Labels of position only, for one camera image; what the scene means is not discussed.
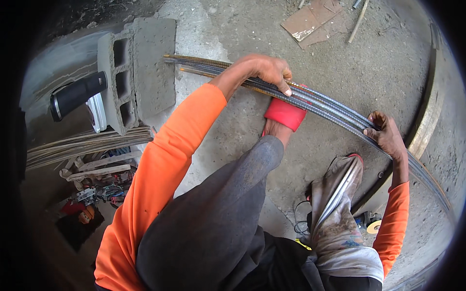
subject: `red object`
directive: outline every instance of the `red object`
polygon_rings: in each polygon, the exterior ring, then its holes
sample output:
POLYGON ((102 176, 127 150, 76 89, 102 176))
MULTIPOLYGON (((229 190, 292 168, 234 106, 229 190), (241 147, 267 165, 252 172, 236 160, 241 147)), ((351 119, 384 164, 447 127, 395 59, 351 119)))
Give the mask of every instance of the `red object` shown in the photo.
POLYGON ((72 202, 72 200, 68 200, 62 209, 60 209, 60 212, 63 212, 66 215, 71 215, 86 210, 86 206, 81 202, 71 204, 72 202))
POLYGON ((291 128, 295 132, 306 116, 306 113, 306 110, 297 108, 296 106, 286 103, 280 99, 272 98, 272 102, 270 102, 264 117, 275 120, 276 122, 291 128))
POLYGON ((363 158, 361 158, 360 155, 358 155, 357 153, 352 153, 352 154, 349 154, 348 155, 348 158, 352 157, 352 156, 357 156, 360 160, 361 160, 361 163, 363 163, 363 167, 364 167, 364 161, 363 161, 363 158))

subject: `power cord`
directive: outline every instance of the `power cord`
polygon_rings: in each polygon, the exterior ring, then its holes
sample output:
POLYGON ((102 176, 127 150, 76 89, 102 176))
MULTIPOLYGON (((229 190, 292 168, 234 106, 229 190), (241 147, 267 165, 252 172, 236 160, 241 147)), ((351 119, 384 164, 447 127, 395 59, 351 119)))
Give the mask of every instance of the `power cord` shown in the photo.
POLYGON ((295 227, 294 227, 294 229, 295 229, 295 232, 296 232, 296 233, 299 233, 299 234, 301 234, 301 235, 303 235, 303 236, 308 236, 308 235, 309 235, 309 231, 308 231, 308 230, 305 230, 305 232, 307 232, 307 233, 305 233, 304 231, 301 230, 301 228, 300 228, 299 225, 298 225, 299 223, 307 223, 308 221, 307 221, 307 220, 300 220, 300 221, 297 221, 297 220, 296 220, 296 211, 297 211, 297 209, 298 209, 298 206, 301 205, 301 204, 304 203, 304 202, 308 202, 308 203, 310 204, 310 202, 309 202, 308 200, 304 200, 304 201, 299 202, 298 205, 296 205, 296 207, 295 207, 295 227))

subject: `orange long sleeve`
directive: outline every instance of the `orange long sleeve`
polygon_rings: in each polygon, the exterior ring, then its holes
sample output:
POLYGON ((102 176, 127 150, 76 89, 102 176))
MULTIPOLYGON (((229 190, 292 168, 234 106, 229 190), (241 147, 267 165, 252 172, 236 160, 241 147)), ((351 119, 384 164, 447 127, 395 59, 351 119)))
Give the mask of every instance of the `orange long sleeve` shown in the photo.
POLYGON ((110 290, 143 290, 136 273, 137 248, 157 215, 173 198, 191 156, 226 100, 214 85, 189 95, 147 144, 125 201, 107 227, 96 259, 97 285, 110 290))
POLYGON ((382 224, 372 247, 379 254, 387 277, 403 246, 408 224, 409 182, 389 190, 389 198, 382 224))

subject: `cardboard piece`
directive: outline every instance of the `cardboard piece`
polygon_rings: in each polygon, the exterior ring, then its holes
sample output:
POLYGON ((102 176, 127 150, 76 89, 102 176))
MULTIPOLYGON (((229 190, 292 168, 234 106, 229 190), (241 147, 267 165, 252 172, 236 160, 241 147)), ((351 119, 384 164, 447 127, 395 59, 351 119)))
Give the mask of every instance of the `cardboard piece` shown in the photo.
POLYGON ((291 15, 281 26, 301 48, 305 48, 310 44, 326 41, 337 32, 347 32, 342 12, 343 8, 338 0, 315 0, 291 15))
POLYGON ((328 21, 322 25, 319 29, 314 31, 309 37, 299 42, 299 46, 305 49, 307 46, 328 40, 332 35, 336 33, 347 33, 351 29, 351 20, 347 17, 347 14, 343 11, 338 13, 331 21, 328 21))

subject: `concrete block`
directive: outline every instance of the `concrete block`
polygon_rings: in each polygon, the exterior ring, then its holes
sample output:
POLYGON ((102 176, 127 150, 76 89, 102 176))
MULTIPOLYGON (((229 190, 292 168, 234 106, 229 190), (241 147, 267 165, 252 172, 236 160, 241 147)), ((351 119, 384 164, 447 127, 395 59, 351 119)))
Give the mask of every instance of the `concrete block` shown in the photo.
POLYGON ((139 125, 133 72, 133 35, 125 29, 102 36, 97 44, 97 68, 107 76, 102 95, 107 123, 120 135, 139 125))
POLYGON ((131 29, 137 112, 148 124, 151 117, 175 104, 174 66, 164 63, 163 55, 175 52, 176 21, 140 17, 131 29))

